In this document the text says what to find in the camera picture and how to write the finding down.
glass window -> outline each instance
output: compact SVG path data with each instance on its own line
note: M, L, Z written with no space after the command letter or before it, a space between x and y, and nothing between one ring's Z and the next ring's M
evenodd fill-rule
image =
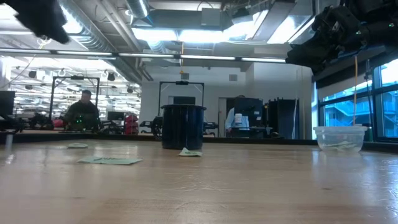
M368 81L369 89L372 90L372 80ZM356 93L363 93L368 90L366 82L360 83L356 86ZM333 95L327 96L323 99L323 101L334 100L344 96L354 95L355 87L348 88L341 92L335 93Z
M354 120L354 100L333 103L325 106L325 126L352 126ZM356 101L355 124L369 124L370 109L367 97Z
M381 83L382 86L390 86L398 84L398 60L393 60L381 67Z
M398 137L398 91L383 93L382 102L384 137Z

ceiling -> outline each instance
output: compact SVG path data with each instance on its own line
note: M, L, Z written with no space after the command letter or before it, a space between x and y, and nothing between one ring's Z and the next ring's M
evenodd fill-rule
M14 19L14 11L6 5L0 6L0 47L23 48L23 49L56 49L56 50L78 50L78 51L107 51L107 52L154 52L146 39L138 39L137 31L132 31L131 27L146 21L147 18L133 19L128 11L126 0L59 0L63 6L68 20L64 27L70 34L71 41L62 45L55 41L46 42L35 37L29 30L23 27ZM101 4L109 2L110 6L104 8ZM167 15L168 12L175 11L201 11L202 9L222 9L222 13L233 14L236 8L246 7L254 18L252 22L245 23L244 26L227 28L229 34L241 32L244 34L233 37L223 42L190 42L183 44L175 40L162 40L161 35L152 35L151 38L159 38L163 51L170 54L190 54L190 55L218 55L236 57L270 57L285 58L287 51L290 50L286 43L301 27L305 25L313 16L313 1L298 0L297 4L290 5L288 9L283 8L284 17L273 18L272 10L276 10L274 1L211 1L200 2L191 0L149 0L150 14L162 11ZM112 7L118 16L112 14ZM274 33L266 34L269 27L262 27L268 23L278 24ZM183 30L176 30L177 38L182 38ZM268 41L262 40L265 36L271 36ZM306 30L298 36L293 43L303 42L311 38L312 34ZM196 38L201 41L208 37L207 34L198 35ZM229 84L228 77L237 74L238 82L244 80L244 73L250 67L249 62L223 62L211 60L176 60L176 59L143 59L136 60L117 59L104 61L101 58L42 58L33 57L10 57L4 54L3 60L7 61L8 69L11 71L12 85L10 88L17 91L20 110L36 108L46 110L49 106L52 77L64 75L84 76L84 80L64 80L58 83L55 89L55 100L58 102L56 110L63 112L72 101L78 99L80 91L89 89L93 93L96 88L87 78L100 79L99 108L104 113L109 107L114 110L130 111L139 113L140 106L137 102L141 99L141 82L175 80L180 78L179 72L189 73L195 81L204 80L220 84ZM38 71L36 78L29 78L29 72ZM115 81L109 82L107 74L114 73ZM127 93L127 87L134 89L133 93Z

ductwork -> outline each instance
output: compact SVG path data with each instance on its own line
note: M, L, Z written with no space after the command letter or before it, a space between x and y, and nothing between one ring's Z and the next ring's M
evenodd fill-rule
M127 6L134 18L142 19L149 15L149 4L147 0L126 0Z
M116 48L101 33L101 31L93 24L91 19L80 9L73 0L60 0L60 4L65 8L82 26L83 31L81 37L74 39L85 46L88 50L96 52L116 52ZM141 84L142 77L140 73L126 63L121 58L116 60L108 60L108 63L115 66L118 72L129 82Z

monitor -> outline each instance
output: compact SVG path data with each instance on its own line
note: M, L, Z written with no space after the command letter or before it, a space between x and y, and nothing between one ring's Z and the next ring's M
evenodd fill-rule
M0 114L12 115L15 91L0 91Z
M262 100L255 98L236 98L235 114L242 114L249 118L250 127L263 127Z
M108 121L124 121L124 112L109 111Z

man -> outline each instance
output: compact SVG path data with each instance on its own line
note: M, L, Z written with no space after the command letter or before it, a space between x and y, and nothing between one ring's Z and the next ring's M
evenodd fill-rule
M98 119L100 118L98 108L90 100L91 92L83 90L81 93L81 99L69 107L69 110L65 115L65 121L72 123L77 117L82 116L84 118L84 123L86 124L95 124L98 122Z
M244 95L239 95L237 98L244 98ZM229 110L228 115L226 117L225 121L225 131L228 136L231 136L231 133L233 132L233 127L235 127L235 108L232 108ZM247 116L242 117L242 124L239 125L240 131L247 131L249 127L249 118Z

